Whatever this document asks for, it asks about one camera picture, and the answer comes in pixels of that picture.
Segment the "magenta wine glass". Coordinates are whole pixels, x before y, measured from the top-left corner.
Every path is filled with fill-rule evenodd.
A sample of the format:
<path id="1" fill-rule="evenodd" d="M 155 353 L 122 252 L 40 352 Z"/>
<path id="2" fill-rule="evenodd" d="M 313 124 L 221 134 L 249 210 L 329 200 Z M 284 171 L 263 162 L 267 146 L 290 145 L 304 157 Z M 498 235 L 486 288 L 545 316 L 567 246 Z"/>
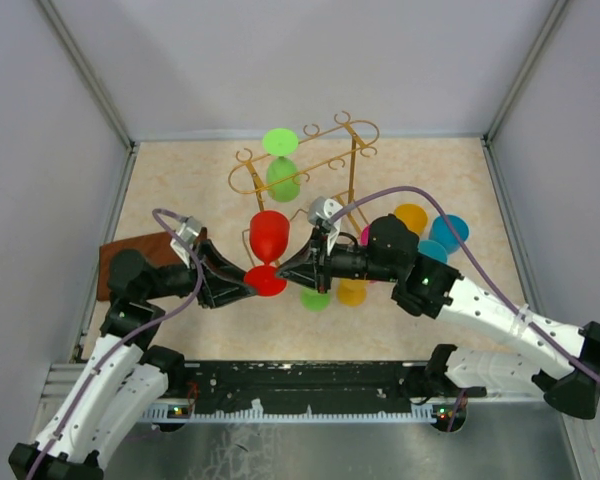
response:
<path id="1" fill-rule="evenodd" d="M 360 233 L 360 237 L 359 237 L 360 245 L 367 246 L 369 243 L 369 239 L 370 239 L 370 226 L 366 225 Z"/>

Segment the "light blue wine glass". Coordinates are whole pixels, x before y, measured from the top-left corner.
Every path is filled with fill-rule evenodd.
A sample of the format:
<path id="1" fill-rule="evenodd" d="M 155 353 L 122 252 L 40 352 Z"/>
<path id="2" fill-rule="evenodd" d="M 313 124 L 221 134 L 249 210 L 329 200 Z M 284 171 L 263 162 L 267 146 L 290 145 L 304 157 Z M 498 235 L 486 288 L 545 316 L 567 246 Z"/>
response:
<path id="1" fill-rule="evenodd" d="M 441 263 L 447 263 L 448 253 L 443 245 L 433 240 L 421 240 L 418 244 L 418 251 Z"/>

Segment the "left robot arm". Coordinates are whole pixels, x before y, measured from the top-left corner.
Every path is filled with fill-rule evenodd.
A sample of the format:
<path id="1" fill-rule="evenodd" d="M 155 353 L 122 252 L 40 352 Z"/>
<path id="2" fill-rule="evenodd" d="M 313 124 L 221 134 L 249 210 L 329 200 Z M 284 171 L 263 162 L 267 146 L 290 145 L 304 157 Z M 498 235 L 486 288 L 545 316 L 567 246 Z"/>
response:
<path id="1" fill-rule="evenodd" d="M 161 396 L 188 384 L 182 353 L 154 344 L 170 314 L 155 300 L 178 296 L 187 305 L 219 308 L 255 295 L 245 271 L 208 240 L 174 265 L 155 267 L 135 249 L 109 263 L 110 307 L 90 358 L 63 403 L 8 463 L 18 479 L 101 479 L 141 415 Z"/>

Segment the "green wine glass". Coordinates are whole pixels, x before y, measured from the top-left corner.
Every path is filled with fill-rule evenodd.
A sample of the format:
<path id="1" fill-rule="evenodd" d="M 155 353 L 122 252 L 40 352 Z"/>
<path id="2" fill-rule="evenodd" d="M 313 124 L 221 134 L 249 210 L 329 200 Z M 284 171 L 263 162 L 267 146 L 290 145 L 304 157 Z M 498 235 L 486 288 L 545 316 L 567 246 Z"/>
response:
<path id="1" fill-rule="evenodd" d="M 331 295 L 329 293 L 320 293 L 316 290 L 304 288 L 300 293 L 300 301 L 307 310 L 320 312 L 329 306 Z"/>
<path id="2" fill-rule="evenodd" d="M 264 135 L 262 146 L 273 157 L 266 171 L 269 196 L 279 203 L 294 200 L 300 193 L 300 186 L 294 180 L 298 168 L 290 155 L 299 146 L 297 135 L 286 128 L 275 128 Z"/>

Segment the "red wine glass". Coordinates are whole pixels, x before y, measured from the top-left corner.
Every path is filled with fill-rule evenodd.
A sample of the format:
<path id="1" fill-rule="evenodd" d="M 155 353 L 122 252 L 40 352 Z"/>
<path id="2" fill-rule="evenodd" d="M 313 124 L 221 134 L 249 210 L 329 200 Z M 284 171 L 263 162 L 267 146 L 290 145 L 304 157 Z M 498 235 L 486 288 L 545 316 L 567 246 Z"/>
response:
<path id="1" fill-rule="evenodd" d="M 261 265 L 252 267 L 244 281 L 262 297 L 280 294 L 287 281 L 276 276 L 276 261 L 284 254 L 289 242 L 290 223 L 280 212 L 264 210 L 250 221 L 249 245 Z"/>

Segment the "orange wine glass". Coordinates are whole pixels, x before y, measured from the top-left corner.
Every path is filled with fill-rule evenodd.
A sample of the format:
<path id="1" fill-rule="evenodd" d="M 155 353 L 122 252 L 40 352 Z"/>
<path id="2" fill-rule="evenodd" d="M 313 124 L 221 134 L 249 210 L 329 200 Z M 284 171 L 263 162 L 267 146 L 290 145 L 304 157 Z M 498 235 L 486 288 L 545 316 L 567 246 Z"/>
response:
<path id="1" fill-rule="evenodd" d="M 366 299 L 368 284 L 367 280 L 343 278 L 339 281 L 336 297 L 343 305 L 357 307 Z"/>
<path id="2" fill-rule="evenodd" d="M 404 223 L 404 225 L 413 233 L 421 236 L 427 225 L 428 215 L 419 205 L 404 203 L 394 209 L 393 214 Z"/>

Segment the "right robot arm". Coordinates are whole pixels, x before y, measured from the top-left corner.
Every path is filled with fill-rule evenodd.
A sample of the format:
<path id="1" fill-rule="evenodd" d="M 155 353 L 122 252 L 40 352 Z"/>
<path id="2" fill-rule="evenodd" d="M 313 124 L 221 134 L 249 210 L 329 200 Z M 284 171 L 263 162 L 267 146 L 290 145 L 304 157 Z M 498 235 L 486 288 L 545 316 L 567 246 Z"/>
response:
<path id="1" fill-rule="evenodd" d="M 592 420 L 600 400 L 600 323 L 563 324 L 527 307 L 507 306 L 457 269 L 423 255 L 419 238 L 389 214 L 374 220 L 367 244 L 330 240 L 315 222 L 305 246 L 277 270 L 279 278 L 320 293 L 333 279 L 392 284 L 392 300 L 408 314 L 471 329 L 510 348 L 480 352 L 439 345 L 427 363 L 436 394 L 484 388 L 541 397 L 555 410 Z"/>

